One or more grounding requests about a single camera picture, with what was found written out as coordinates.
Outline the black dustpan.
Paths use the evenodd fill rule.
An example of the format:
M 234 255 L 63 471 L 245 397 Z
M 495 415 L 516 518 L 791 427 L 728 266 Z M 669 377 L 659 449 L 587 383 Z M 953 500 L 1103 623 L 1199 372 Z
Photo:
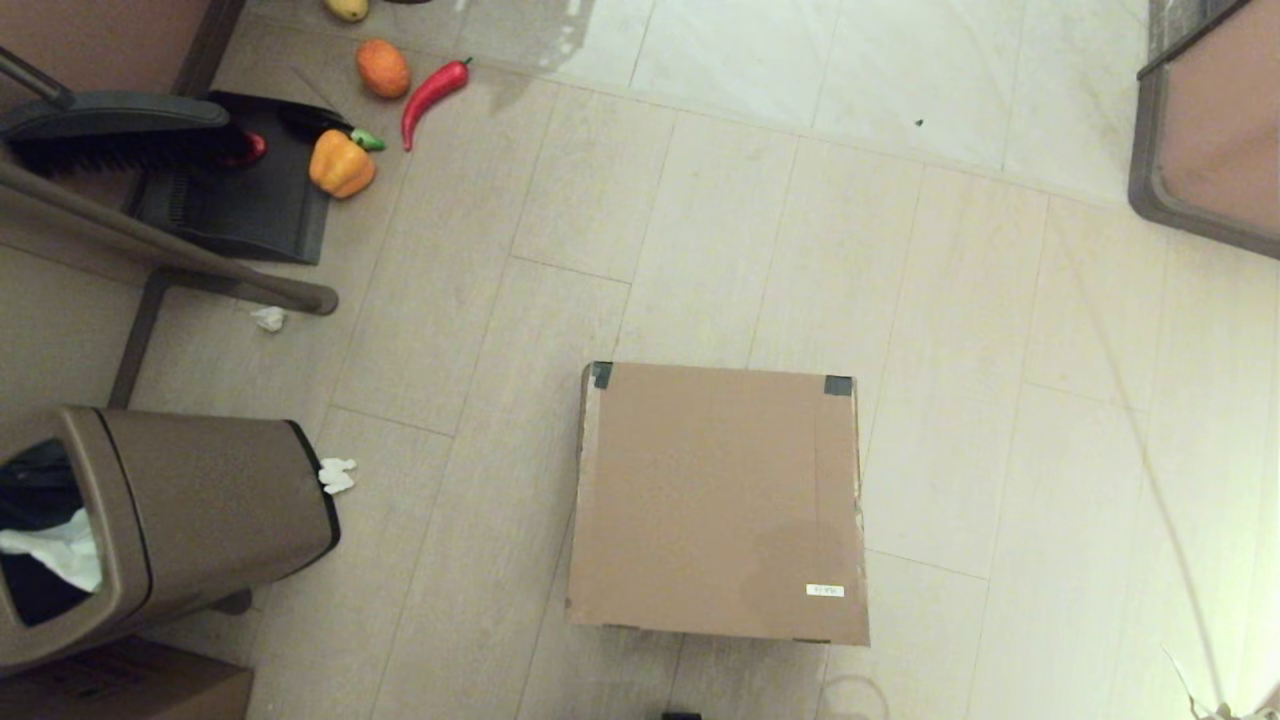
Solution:
M 317 265 L 332 197 L 310 179 L 314 145 L 328 129 L 355 126 L 302 102 L 225 91 L 206 99 L 262 137 L 265 155 L 247 167 L 150 172 L 132 217 L 225 258 Z

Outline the orange toy bell pepper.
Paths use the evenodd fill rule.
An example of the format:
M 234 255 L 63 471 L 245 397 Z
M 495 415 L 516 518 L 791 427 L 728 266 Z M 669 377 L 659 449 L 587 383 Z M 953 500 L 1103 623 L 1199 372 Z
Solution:
M 376 178 L 378 165 L 369 152 L 338 129 L 326 129 L 314 145 L 308 178 L 334 199 L 351 199 Z

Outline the brown cardboard shoe box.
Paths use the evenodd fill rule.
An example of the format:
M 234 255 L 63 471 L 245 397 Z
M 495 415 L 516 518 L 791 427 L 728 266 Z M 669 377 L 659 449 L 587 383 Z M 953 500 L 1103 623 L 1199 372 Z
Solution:
M 589 363 L 567 620 L 868 646 L 858 388 Z

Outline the printed cardboard carton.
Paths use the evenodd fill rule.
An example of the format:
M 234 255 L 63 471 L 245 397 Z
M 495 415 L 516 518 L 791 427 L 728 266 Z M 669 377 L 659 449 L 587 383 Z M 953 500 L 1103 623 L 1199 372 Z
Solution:
M 255 674 L 138 638 L 0 678 L 0 720 L 244 720 Z

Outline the brown plastic trash bin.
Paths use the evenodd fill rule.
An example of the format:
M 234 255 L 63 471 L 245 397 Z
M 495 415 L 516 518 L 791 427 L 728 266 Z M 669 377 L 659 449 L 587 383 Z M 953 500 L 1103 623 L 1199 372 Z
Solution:
M 294 421 L 55 406 L 0 424 L 0 465 L 51 438 L 76 470 L 102 587 L 27 626 L 0 573 L 0 676 L 230 601 L 340 542 L 320 461 Z

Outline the brown table grey rim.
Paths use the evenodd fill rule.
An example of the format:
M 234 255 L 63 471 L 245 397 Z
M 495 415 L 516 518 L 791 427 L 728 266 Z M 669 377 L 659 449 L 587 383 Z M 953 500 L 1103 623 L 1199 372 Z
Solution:
M 1152 0 L 1151 23 L 1129 204 L 1280 261 L 1280 0 Z

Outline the orange toy tangerine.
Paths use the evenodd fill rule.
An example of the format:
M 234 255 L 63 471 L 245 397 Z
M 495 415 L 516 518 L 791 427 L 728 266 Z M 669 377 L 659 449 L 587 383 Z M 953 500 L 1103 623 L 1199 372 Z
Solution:
M 355 64 L 364 87 L 376 97 L 403 97 L 412 73 L 403 53 L 384 38 L 367 38 L 357 47 Z

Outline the brown furniture panel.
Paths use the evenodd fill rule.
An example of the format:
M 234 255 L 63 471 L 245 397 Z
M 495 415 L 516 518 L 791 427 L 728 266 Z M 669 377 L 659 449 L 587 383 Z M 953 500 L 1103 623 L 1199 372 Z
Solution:
M 74 91 L 201 94 L 247 0 L 0 0 L 0 47 Z

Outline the grey metal furniture frame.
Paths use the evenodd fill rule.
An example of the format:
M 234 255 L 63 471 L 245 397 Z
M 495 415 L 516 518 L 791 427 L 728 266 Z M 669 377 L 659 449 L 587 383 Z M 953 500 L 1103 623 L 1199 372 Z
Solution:
M 111 386 L 109 407 L 129 407 L 163 301 L 173 287 L 316 316 L 330 315 L 339 306 L 339 295 L 328 286 L 256 272 L 73 193 L 17 164 L 0 161 L 0 187 L 88 222 L 118 237 L 114 246 L 122 252 L 148 259 L 157 265 L 145 282 Z

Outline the black bin liner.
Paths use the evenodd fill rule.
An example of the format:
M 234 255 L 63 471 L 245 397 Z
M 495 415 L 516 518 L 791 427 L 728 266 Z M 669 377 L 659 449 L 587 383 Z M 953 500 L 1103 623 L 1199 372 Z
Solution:
M 0 465 L 0 530 L 42 530 L 65 523 L 78 509 L 86 509 L 84 501 L 60 439 L 40 441 Z M 91 596 L 29 556 L 0 553 L 0 573 L 27 626 L 52 620 Z

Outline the white crumpled paper waste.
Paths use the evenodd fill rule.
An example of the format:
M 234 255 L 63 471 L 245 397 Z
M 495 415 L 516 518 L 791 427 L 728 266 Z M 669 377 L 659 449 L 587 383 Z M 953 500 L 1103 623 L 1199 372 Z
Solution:
M 86 509 L 42 530 L 0 530 L 0 553 L 29 556 L 84 593 L 96 593 L 102 585 L 99 542 Z

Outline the red toy chili pepper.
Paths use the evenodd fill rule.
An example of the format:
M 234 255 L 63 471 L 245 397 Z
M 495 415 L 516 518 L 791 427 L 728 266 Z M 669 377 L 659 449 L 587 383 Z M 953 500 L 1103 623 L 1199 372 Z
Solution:
M 406 152 L 413 150 L 419 122 L 440 101 L 457 94 L 470 82 L 468 56 L 462 61 L 449 61 L 431 73 L 404 104 L 399 119 L 399 135 Z

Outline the black floor brush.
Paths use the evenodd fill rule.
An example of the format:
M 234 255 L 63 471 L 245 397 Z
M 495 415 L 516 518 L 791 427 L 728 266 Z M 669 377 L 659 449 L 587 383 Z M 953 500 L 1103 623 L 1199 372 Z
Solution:
M 246 131 L 224 106 L 206 100 L 125 91 L 76 94 L 4 47 L 0 73 L 37 97 L 0 115 L 0 141 L 37 176 L 227 168 L 218 159 Z

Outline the dark toy eggplant green stem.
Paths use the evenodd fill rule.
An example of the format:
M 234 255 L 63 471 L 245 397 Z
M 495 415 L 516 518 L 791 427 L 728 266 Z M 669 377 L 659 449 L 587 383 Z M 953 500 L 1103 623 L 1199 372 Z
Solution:
M 335 131 L 367 152 L 380 152 L 387 149 L 385 142 L 372 132 L 353 126 L 340 114 L 325 108 L 287 102 L 276 109 L 276 119 L 296 138 L 312 143 L 328 131 Z

